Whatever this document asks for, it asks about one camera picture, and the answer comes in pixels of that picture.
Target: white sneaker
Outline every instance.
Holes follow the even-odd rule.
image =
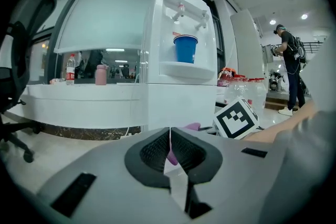
[[[282,115],[293,116],[293,109],[289,110],[288,107],[285,107],[284,109],[281,109],[278,112]]]

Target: person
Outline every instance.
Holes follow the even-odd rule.
[[[284,58],[289,83],[288,105],[278,112],[283,115],[293,116],[293,107],[296,104],[296,98],[299,100],[300,108],[305,104],[305,95],[300,85],[300,60],[299,58],[295,59],[292,53],[295,47],[293,35],[283,25],[277,25],[274,34],[281,37],[281,46],[274,51],[277,55]]]

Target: glass window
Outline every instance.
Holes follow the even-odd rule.
[[[44,77],[44,68],[46,64],[46,56],[49,40],[40,41],[32,46],[29,63],[29,83],[42,83]]]
[[[4,41],[0,45],[0,67],[12,68],[12,43],[13,37],[6,35]]]
[[[68,2],[68,0],[57,0],[57,5],[53,11],[53,13],[46,19],[46,21],[42,24],[42,26],[39,28],[37,32],[40,32],[42,30],[48,29],[50,27],[54,27],[56,24],[56,21],[58,19],[58,16],[62,12],[65,4]]]
[[[55,53],[80,50],[140,49],[151,0],[78,0],[64,22]]]
[[[134,82],[139,73],[140,50],[99,49],[62,54],[61,77],[66,77],[67,61],[75,54],[75,83],[94,83],[97,65],[107,67],[108,83]]]
[[[222,48],[220,47],[219,35],[218,35],[218,21],[215,20],[214,18],[212,20],[214,21],[217,49],[222,50]]]

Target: plastic bottle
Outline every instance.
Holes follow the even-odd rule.
[[[252,106],[252,108],[254,108],[255,105],[254,103],[257,95],[255,79],[249,79],[247,81],[247,88],[248,88],[247,102]]]
[[[266,103],[266,96],[267,96],[267,89],[264,84],[264,78],[258,78],[257,92],[258,92],[259,102],[261,103],[261,106],[264,109],[265,103]]]
[[[224,70],[222,71],[222,74],[218,80],[223,82],[223,87],[227,87],[229,86],[231,79],[232,79],[231,72]]]
[[[66,85],[75,84],[75,66],[76,66],[75,54],[71,54],[67,62]]]
[[[224,103],[230,104],[237,97],[241,97],[247,100],[248,96],[247,79],[243,75],[235,75],[230,80],[228,89],[224,95]]]
[[[225,104],[230,104],[233,100],[236,99],[236,88],[237,88],[237,81],[238,79],[237,78],[232,78],[230,80],[230,83],[227,87],[227,90],[224,94],[224,103]]]
[[[267,90],[265,88],[263,80],[264,80],[263,78],[255,79],[256,98],[254,105],[252,106],[254,111],[259,116],[259,118],[261,118],[264,113],[266,94],[267,94]]]

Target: pink bottle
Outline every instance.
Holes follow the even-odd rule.
[[[97,65],[96,85],[106,85],[106,66]]]

